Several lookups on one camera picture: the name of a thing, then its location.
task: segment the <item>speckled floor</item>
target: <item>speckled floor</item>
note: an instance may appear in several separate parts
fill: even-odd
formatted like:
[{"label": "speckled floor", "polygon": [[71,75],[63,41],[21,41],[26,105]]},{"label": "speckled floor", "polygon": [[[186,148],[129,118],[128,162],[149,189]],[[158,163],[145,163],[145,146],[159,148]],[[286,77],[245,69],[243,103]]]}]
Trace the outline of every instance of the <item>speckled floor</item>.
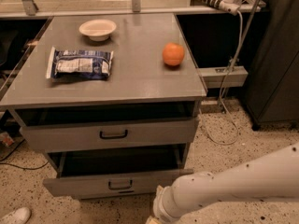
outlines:
[{"label": "speckled floor", "polygon": [[[233,127],[216,105],[204,102],[202,109],[206,126],[215,138],[226,141],[233,138]],[[195,172],[217,173],[299,141],[298,128],[292,129],[287,124],[266,126],[254,132],[249,115],[235,99],[228,101],[228,109],[239,127],[238,140],[230,146],[216,145],[207,138],[200,122],[186,168],[193,168]],[[8,152],[9,149],[0,146],[1,157]],[[37,167],[46,160],[24,143],[6,161],[22,167]],[[53,198],[42,186],[42,180],[47,177],[55,177],[49,164],[36,171],[0,165],[0,216],[21,206],[28,206],[32,210],[29,224],[143,224],[150,214],[153,195],[89,201],[73,200],[70,197]],[[216,203],[184,216],[178,224],[297,224],[298,210],[299,203]]]}]

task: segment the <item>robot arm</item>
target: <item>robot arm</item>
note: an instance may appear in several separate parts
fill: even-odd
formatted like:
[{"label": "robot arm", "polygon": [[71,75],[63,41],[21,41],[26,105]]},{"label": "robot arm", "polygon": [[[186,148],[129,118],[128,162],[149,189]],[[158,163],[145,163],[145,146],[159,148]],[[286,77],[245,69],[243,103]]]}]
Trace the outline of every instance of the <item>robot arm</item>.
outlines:
[{"label": "robot arm", "polygon": [[217,202],[298,202],[298,174],[299,143],[219,174],[185,175],[157,188],[148,223],[172,223]]}]

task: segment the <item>open drawer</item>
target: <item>open drawer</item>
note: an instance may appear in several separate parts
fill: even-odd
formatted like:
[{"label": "open drawer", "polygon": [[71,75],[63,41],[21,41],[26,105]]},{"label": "open drawer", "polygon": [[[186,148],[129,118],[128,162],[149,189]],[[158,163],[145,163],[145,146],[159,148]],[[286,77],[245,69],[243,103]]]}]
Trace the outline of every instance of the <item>open drawer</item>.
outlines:
[{"label": "open drawer", "polygon": [[155,192],[181,175],[188,144],[51,153],[55,179],[44,180],[53,196],[78,199]]},{"label": "open drawer", "polygon": [[90,125],[85,127],[22,127],[30,147],[41,152],[190,143],[198,119]]},{"label": "open drawer", "polygon": [[154,193],[158,185],[169,186],[192,170],[167,170],[122,175],[92,175],[45,179],[44,186],[54,196],[91,199]]}]

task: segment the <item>shoe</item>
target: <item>shoe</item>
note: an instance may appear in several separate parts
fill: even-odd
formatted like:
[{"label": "shoe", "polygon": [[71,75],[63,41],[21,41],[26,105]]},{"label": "shoe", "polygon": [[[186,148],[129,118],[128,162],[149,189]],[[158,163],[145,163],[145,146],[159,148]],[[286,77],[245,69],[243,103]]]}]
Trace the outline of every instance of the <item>shoe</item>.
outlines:
[{"label": "shoe", "polygon": [[0,224],[24,224],[30,216],[30,209],[28,207],[22,207],[0,218]]}]

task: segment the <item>black cabinet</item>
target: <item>black cabinet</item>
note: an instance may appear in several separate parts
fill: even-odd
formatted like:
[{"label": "black cabinet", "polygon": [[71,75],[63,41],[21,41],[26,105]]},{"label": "black cabinet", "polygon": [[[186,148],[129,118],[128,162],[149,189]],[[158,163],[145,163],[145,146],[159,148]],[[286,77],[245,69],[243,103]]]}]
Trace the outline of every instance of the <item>black cabinet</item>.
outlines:
[{"label": "black cabinet", "polygon": [[[249,13],[242,13],[242,16],[245,26]],[[187,14],[177,15],[177,19],[199,68],[225,67],[235,56],[240,28],[238,16],[228,13]],[[247,70],[260,45],[268,22],[267,9],[254,15],[239,56],[239,64]]]},{"label": "black cabinet", "polygon": [[27,43],[41,37],[46,21],[0,20],[0,70],[13,70],[26,51]]},{"label": "black cabinet", "polygon": [[268,0],[270,22],[249,70],[243,101],[254,128],[299,120],[299,0]]}]

